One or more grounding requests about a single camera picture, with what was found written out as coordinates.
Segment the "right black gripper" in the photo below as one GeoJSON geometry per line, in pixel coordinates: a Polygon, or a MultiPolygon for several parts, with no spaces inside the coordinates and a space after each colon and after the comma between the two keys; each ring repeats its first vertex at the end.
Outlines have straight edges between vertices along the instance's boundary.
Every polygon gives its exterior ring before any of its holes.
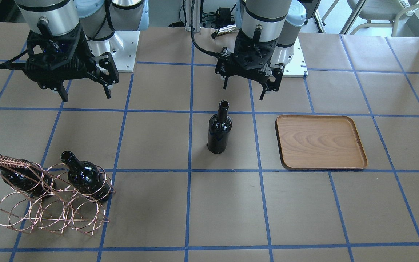
{"type": "Polygon", "coordinates": [[[40,34],[30,32],[27,40],[28,58],[23,72],[40,83],[53,83],[63,102],[68,102],[65,80],[89,78],[100,83],[108,99],[112,96],[119,74],[110,52],[94,56],[80,23],[63,35],[54,36],[47,22],[37,23],[40,34]]]}

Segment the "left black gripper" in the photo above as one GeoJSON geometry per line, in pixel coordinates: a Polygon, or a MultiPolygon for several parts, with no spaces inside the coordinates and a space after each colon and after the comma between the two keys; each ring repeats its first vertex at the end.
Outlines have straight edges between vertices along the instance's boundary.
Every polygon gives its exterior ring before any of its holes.
{"type": "Polygon", "coordinates": [[[263,88],[260,101],[263,101],[266,92],[278,92],[284,70],[284,64],[271,63],[276,40],[262,42],[262,31],[262,29],[255,29],[252,37],[239,31],[234,51],[223,47],[215,68],[215,73],[224,79],[223,89],[225,90],[230,76],[241,76],[260,83],[263,88]]]}

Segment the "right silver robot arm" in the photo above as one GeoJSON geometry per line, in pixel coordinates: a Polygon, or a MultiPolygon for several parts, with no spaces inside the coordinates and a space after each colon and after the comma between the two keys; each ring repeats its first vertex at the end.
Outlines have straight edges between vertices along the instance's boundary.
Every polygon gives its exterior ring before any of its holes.
{"type": "Polygon", "coordinates": [[[133,72],[147,0],[17,0],[29,25],[25,75],[68,101],[64,81],[88,78],[107,98],[119,73],[133,72]]]}

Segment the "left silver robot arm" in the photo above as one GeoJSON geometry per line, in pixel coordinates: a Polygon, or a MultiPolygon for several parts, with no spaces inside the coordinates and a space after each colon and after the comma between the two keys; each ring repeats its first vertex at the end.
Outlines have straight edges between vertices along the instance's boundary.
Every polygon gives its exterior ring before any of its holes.
{"type": "Polygon", "coordinates": [[[240,0],[236,8],[241,22],[234,50],[221,50],[215,73],[225,83],[230,76],[258,82],[262,100],[267,91],[279,90],[307,11],[297,0],[240,0]]]}

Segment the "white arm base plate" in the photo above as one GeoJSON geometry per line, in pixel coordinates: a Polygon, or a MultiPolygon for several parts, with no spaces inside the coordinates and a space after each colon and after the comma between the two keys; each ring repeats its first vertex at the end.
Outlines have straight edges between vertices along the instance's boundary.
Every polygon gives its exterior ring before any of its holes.
{"type": "Polygon", "coordinates": [[[283,77],[307,77],[309,75],[299,38],[290,47],[275,48],[272,60],[275,64],[283,63],[283,77]]]}
{"type": "Polygon", "coordinates": [[[115,31],[107,40],[90,40],[88,45],[95,56],[110,52],[118,72],[134,72],[140,31],[115,31]]]}

